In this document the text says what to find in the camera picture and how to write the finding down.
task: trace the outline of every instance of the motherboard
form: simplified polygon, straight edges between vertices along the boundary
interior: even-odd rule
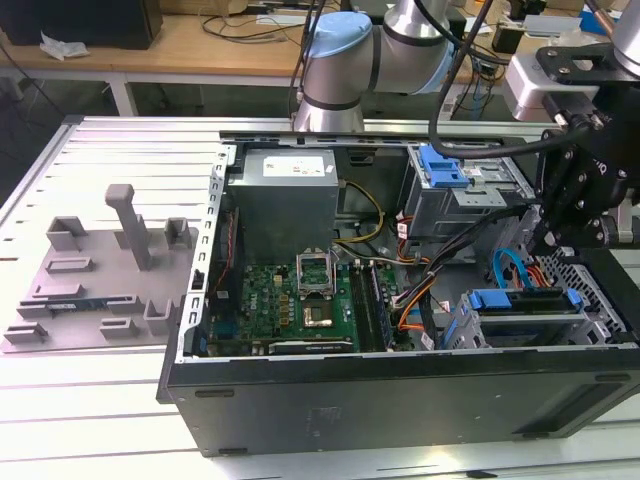
[[[391,342],[390,299],[398,288],[393,269],[329,265],[246,266],[239,312],[213,319],[209,354],[386,349]],[[309,291],[307,285],[331,285],[331,290]]]

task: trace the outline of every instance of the sticker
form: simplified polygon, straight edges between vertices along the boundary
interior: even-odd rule
[[[75,310],[76,306],[73,303],[56,303],[55,305],[47,305],[49,310]]]
[[[422,342],[422,344],[425,346],[425,348],[427,350],[433,350],[433,347],[436,346],[436,344],[433,342],[433,340],[431,340],[431,337],[429,335],[427,335],[427,332],[422,332],[422,336],[420,337],[420,341]]]
[[[471,175],[472,177],[481,177],[482,176],[482,172],[477,167],[463,168],[462,171],[465,173],[465,175]]]
[[[265,177],[324,177],[322,157],[267,157]]]
[[[398,238],[402,238],[403,240],[407,239],[407,234],[408,234],[408,228],[407,228],[407,224],[406,223],[399,223],[398,224]]]
[[[451,313],[451,306],[449,305],[448,300],[445,300],[444,302],[438,302],[438,305],[440,305],[440,308],[434,308],[433,313]]]

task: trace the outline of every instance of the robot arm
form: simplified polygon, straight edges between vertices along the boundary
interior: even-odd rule
[[[448,28],[448,0],[422,3]],[[383,26],[372,26],[362,13],[323,15],[307,59],[294,129],[362,131],[363,92],[434,91],[452,54],[453,45],[420,13],[414,0],[400,0],[385,15]]]
[[[631,214],[640,201],[635,155],[640,134],[639,21],[640,0],[632,0],[610,43],[546,47],[535,55],[516,55],[509,65],[505,99],[516,118],[550,117],[565,127],[592,127],[575,143],[539,156],[541,221],[532,239],[534,250],[640,245],[640,219]],[[591,69],[582,68],[584,61]]]

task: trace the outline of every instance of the aluminum workbench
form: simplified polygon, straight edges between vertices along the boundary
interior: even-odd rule
[[[444,133],[464,132],[443,123]],[[481,123],[474,132],[539,137],[544,125]],[[55,215],[116,228],[109,183],[131,183],[148,227],[168,216],[197,222],[220,130],[288,129],[281,120],[88,118],[60,127],[0,210],[0,330],[48,248]],[[425,132],[417,122],[367,129]],[[636,282],[640,253],[617,257]],[[640,477],[640,397],[563,440],[205,459],[172,405],[155,400],[163,347],[0,356],[0,478],[355,479]],[[429,399],[425,398],[424,408]]]

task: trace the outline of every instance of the green circuit board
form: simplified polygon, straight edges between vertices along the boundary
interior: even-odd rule
[[[295,264],[248,266],[245,269],[242,311],[236,338],[345,340],[352,342],[354,351],[358,351],[358,334],[348,268],[347,265],[336,267],[336,287],[332,299],[316,297],[311,300],[314,306],[326,302],[323,305],[325,314],[320,316],[327,317],[330,309],[331,326],[310,328],[305,325],[305,318],[309,318],[310,312],[316,310],[309,310],[310,300],[301,300],[298,295]],[[324,265],[306,266],[304,273],[309,283],[322,283],[326,280]],[[384,295],[390,298],[397,288],[394,272],[383,267],[378,273]]]

